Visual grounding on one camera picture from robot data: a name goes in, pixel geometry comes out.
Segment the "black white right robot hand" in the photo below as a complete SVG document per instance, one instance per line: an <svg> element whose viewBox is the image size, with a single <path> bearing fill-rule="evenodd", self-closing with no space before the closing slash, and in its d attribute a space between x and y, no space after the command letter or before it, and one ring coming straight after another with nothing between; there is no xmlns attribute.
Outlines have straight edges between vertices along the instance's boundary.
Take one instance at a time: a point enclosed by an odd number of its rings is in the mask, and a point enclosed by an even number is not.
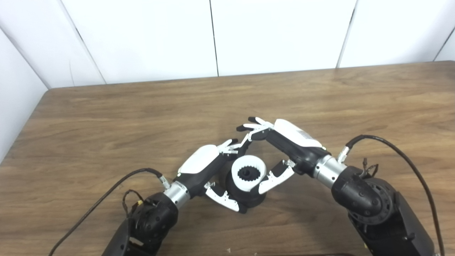
<svg viewBox="0 0 455 256"><path fill-rule="evenodd" d="M258 185L259 194L268 192L294 173L315 178L318 162L330 155L319 141L289 121L277 119L275 123L270 123L259 117L249 117L248 121L237 127L238 132L248 131L238 147L239 151L246 151L253 141L265 140L289 158L268 172Z"/></svg>

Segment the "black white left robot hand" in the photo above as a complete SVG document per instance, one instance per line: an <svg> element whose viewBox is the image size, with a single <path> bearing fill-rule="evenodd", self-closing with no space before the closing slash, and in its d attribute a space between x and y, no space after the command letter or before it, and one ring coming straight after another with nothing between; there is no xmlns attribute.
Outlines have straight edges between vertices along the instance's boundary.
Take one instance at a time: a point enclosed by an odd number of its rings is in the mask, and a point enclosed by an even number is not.
<svg viewBox="0 0 455 256"><path fill-rule="evenodd" d="M198 148L179 168L172 185L179 195L187 199L208 196L214 202L237 213L245 214L247 208L236 201L226 190L210 180L229 161L237 158L238 139L232 138L220 145L209 144Z"/></svg>

